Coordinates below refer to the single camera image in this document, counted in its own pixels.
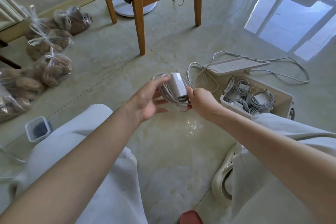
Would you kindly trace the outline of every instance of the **beige plastic storage box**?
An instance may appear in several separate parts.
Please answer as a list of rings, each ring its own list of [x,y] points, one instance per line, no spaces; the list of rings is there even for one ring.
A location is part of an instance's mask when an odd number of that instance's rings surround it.
[[[253,78],[251,76],[248,76],[244,73],[234,73],[229,75],[222,75],[221,81],[225,82],[225,85],[228,83],[230,77],[234,75],[234,80],[239,79],[246,79],[250,82],[250,93],[254,93],[258,90],[269,90],[274,94],[275,103],[273,106],[273,109],[271,110],[271,113],[284,117],[284,118],[290,118],[291,109],[294,104],[293,96],[291,94],[288,94],[287,92],[280,90],[274,86],[271,86],[269,84],[266,84],[265,82],[262,82],[260,80],[257,80],[256,78]],[[225,102],[223,100],[223,95],[221,95],[221,105],[226,107],[227,109],[230,109],[231,111],[234,111],[236,113],[239,113],[240,115],[252,119],[254,116],[249,114],[248,112],[245,112],[243,110],[240,110],[232,105],[230,105],[228,102]]]

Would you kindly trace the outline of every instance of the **forearm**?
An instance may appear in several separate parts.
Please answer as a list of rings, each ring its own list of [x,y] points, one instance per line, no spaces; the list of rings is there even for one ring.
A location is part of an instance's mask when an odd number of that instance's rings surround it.
[[[324,221],[336,222],[336,158],[225,108],[211,121],[245,146]]]
[[[117,109],[34,182],[2,214],[0,222],[74,223],[139,124],[128,106]]]

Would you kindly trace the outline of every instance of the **clear plastic bag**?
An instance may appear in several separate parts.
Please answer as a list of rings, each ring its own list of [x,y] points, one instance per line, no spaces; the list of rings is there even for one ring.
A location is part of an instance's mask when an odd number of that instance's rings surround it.
[[[80,7],[71,6],[67,10],[56,10],[54,19],[59,27],[76,35],[91,26],[92,16],[81,11]]]
[[[28,8],[25,8],[21,5],[20,8],[28,16],[31,24],[42,29],[44,32],[49,29],[60,29],[54,18],[39,18],[36,14],[34,5],[30,5]],[[27,38],[27,40],[31,40],[36,36],[36,32],[29,28],[27,32],[24,33],[24,36]]]
[[[65,30],[48,29],[44,31],[34,24],[31,24],[31,29],[36,34],[33,39],[28,41],[27,54],[34,61],[50,52],[50,48],[62,52],[74,43],[72,35]]]
[[[71,60],[50,48],[50,52],[33,64],[35,74],[50,87],[57,87],[71,74]]]
[[[45,89],[32,69],[0,69],[0,122],[28,111]]]

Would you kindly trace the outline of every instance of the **white round base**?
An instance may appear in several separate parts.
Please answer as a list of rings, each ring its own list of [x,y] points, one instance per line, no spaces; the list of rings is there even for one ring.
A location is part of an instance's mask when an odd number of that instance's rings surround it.
[[[113,3],[114,11],[117,14],[125,16],[125,17],[134,17],[133,6],[131,4],[128,4],[123,0],[113,0],[112,3]],[[151,10],[153,10],[156,4],[157,2],[154,2],[153,4],[145,6],[143,8],[143,14],[147,14]]]

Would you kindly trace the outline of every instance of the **person's right hand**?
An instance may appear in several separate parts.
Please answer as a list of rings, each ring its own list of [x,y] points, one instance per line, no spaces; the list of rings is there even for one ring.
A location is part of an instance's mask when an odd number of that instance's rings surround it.
[[[204,119],[210,120],[215,113],[224,107],[216,101],[211,92],[197,88],[186,87],[192,108]]]

